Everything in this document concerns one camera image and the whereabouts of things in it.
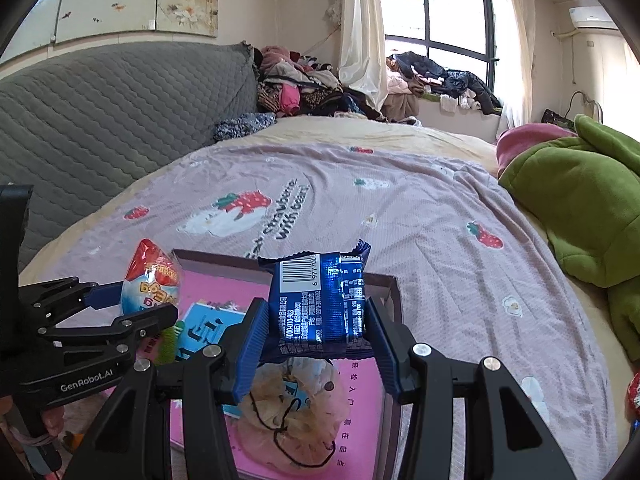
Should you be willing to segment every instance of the pink fabric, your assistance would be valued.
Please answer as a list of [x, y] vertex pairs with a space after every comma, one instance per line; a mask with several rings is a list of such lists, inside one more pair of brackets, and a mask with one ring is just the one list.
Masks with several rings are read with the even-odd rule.
[[280, 90], [280, 110], [293, 115], [300, 110], [300, 91], [297, 86], [284, 84]]
[[266, 46], [260, 52], [262, 53], [262, 64], [260, 65], [260, 71], [265, 74], [269, 73], [269, 70], [271, 70], [281, 61], [286, 61], [291, 66], [296, 66], [296, 64], [293, 63], [293, 61], [289, 57], [289, 51], [282, 46]]
[[529, 148], [540, 142], [561, 139], [561, 137], [577, 137], [576, 134], [555, 124], [531, 123], [512, 128], [504, 132], [495, 148], [498, 158], [498, 176], [507, 168], [511, 161]]
[[404, 80], [402, 74], [386, 68], [386, 87], [390, 94], [410, 94], [409, 83]]

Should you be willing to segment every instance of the barcode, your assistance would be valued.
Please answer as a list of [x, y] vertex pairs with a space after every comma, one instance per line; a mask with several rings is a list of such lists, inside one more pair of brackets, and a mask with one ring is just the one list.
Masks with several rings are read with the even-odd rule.
[[320, 254], [302, 256], [280, 264], [281, 292], [320, 290]]

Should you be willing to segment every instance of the person's finger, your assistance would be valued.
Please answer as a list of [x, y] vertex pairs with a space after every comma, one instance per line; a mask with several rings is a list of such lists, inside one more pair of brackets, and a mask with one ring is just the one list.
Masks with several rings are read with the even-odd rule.
[[0, 415], [7, 413], [11, 409], [12, 403], [11, 397], [0, 398]]
[[42, 413], [42, 421], [44, 422], [47, 433], [51, 436], [58, 436], [58, 434], [65, 427], [65, 408], [60, 406], [53, 410], [48, 410]]

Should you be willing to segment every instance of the strawberry print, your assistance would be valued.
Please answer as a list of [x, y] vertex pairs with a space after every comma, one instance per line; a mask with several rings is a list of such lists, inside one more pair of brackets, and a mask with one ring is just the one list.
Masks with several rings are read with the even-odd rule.
[[270, 204], [271, 198], [264, 196], [260, 191], [245, 191], [240, 194], [229, 193], [219, 198], [214, 206], [227, 213], [239, 207], [240, 212], [235, 218], [235, 220], [239, 220], [242, 216], [254, 212], [259, 207], [268, 207]]
[[489, 247], [490, 249], [501, 249], [504, 247], [504, 244], [502, 243], [502, 240], [500, 240], [500, 238], [498, 238], [496, 235], [492, 235], [478, 222], [469, 222], [466, 225], [466, 228], [485, 247]]
[[373, 153], [371, 148], [361, 148], [360, 146], [351, 146], [349, 149], [354, 153]]
[[127, 220], [135, 220], [137, 218], [142, 218], [143, 216], [146, 216], [147, 213], [149, 213], [149, 208], [139, 205], [133, 208], [131, 211], [128, 211], [124, 215], [124, 218]]

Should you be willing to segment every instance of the blue gripper pad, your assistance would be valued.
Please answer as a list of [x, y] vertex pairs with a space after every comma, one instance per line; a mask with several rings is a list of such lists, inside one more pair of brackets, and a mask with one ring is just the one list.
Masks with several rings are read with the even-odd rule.
[[84, 295], [84, 304], [94, 310], [107, 308], [120, 303], [122, 296], [122, 282], [107, 283], [94, 286]]
[[371, 298], [365, 304], [364, 326], [385, 391], [398, 402], [401, 394], [398, 359], [392, 351], [380, 313]]
[[410, 362], [414, 336], [402, 323], [391, 321], [385, 307], [376, 300], [367, 300], [364, 314], [366, 337], [385, 391], [399, 404], [413, 402], [420, 381]]
[[246, 324], [248, 324], [248, 327], [245, 329], [244, 341], [235, 357], [236, 380], [231, 391], [235, 405], [251, 390], [251, 384], [254, 381], [255, 371], [260, 361], [264, 341], [267, 339], [267, 332], [269, 331], [269, 305], [262, 298], [255, 298], [253, 300], [242, 323], [235, 326], [242, 326], [244, 328]]

